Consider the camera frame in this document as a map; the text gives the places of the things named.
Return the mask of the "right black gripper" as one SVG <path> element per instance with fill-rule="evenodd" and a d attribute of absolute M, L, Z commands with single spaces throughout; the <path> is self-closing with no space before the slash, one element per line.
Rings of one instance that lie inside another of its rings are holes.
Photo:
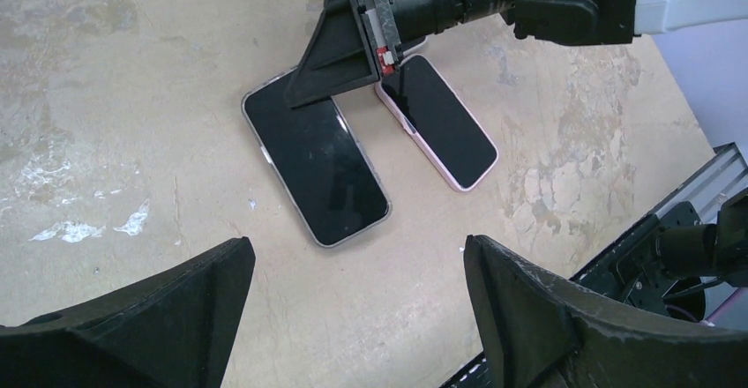
<path fill-rule="evenodd" d="M 300 108 L 394 74 L 403 60 L 393 0 L 325 0 L 291 74 L 285 100 Z"/>

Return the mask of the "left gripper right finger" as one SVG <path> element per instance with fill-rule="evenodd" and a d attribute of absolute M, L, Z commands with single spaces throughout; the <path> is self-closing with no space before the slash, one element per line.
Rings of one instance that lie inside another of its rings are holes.
<path fill-rule="evenodd" d="M 497 387 L 744 387 L 747 335 L 600 295 L 485 235 L 463 254 Z"/>

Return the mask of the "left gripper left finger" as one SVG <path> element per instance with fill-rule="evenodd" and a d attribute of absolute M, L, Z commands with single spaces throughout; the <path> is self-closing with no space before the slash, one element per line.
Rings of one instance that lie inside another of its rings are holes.
<path fill-rule="evenodd" d="M 1 330 L 4 387 L 218 387 L 256 261 L 232 238 L 167 271 Z"/>

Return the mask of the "black phone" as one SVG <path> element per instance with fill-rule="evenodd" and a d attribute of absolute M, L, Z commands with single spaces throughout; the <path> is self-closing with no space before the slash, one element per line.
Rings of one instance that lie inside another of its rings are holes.
<path fill-rule="evenodd" d="M 454 190 L 472 190 L 497 163 L 495 143 L 425 56 L 407 57 L 375 92 Z"/>

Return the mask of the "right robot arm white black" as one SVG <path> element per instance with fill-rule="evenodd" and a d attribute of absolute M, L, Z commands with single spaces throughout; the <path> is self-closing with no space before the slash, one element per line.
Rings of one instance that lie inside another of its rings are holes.
<path fill-rule="evenodd" d="M 325 0 L 286 102 L 302 107 L 373 84 L 399 69 L 406 43 L 496 14 L 518 39 L 617 45 L 745 19 L 747 0 Z"/>

